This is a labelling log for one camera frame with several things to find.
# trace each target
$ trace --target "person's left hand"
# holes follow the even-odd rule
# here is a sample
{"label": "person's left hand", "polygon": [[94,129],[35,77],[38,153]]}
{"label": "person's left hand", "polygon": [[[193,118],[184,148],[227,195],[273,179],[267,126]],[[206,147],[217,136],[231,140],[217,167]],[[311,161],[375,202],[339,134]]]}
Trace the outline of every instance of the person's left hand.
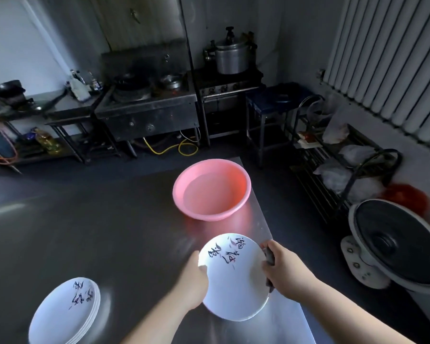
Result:
{"label": "person's left hand", "polygon": [[198,266],[198,261],[199,251],[195,251],[184,266],[173,289],[188,311],[202,303],[209,289],[207,266]]}

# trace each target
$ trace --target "stainless steel counter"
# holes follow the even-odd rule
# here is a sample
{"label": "stainless steel counter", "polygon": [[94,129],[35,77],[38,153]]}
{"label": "stainless steel counter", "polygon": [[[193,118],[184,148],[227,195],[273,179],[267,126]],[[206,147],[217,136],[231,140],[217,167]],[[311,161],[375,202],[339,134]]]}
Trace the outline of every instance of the stainless steel counter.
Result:
{"label": "stainless steel counter", "polygon": [[[190,219],[172,201],[181,170],[69,190],[0,207],[0,343],[24,343],[38,305],[56,286],[89,277],[98,316],[81,343],[119,343],[172,287],[189,254],[218,234],[271,238],[254,192],[219,222]],[[261,312],[236,323],[201,305],[174,343],[315,343],[298,303],[274,291]]]}

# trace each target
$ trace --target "gray floor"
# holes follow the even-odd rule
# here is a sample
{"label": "gray floor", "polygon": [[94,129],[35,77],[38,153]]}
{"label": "gray floor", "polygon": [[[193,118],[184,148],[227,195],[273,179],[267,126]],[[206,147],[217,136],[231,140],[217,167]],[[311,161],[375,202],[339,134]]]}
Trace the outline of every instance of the gray floor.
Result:
{"label": "gray floor", "polygon": [[[319,219],[299,182],[288,168],[292,150],[275,151],[259,169],[251,150],[236,138],[213,140],[192,157],[172,150],[162,156],[139,151],[138,159],[106,158],[84,166],[61,159],[20,167],[23,175],[0,168],[0,204],[20,198],[58,192],[68,186],[93,185],[174,168],[184,168],[208,158],[240,156],[275,240],[295,251],[325,283],[338,289],[377,318],[413,341],[430,343],[430,322],[399,286],[377,291],[364,287],[350,274],[338,241]],[[332,343],[310,312],[304,309],[317,344]]]}

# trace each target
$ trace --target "pink plastic basin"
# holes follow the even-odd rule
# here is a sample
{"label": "pink plastic basin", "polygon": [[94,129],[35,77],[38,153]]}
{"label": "pink plastic basin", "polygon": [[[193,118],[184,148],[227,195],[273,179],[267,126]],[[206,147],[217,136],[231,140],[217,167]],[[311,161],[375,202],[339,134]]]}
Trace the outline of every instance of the pink plastic basin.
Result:
{"label": "pink plastic basin", "polygon": [[185,169],[174,184],[175,205],[189,217],[218,221],[245,204],[252,182],[243,167],[226,159],[208,159]]}

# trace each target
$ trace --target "radiator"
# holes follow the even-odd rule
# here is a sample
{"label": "radiator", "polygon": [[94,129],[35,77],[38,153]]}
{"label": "radiator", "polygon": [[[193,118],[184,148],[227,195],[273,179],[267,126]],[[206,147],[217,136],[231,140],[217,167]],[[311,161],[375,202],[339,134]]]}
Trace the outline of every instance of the radiator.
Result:
{"label": "radiator", "polygon": [[323,81],[430,146],[430,0],[344,0]]}

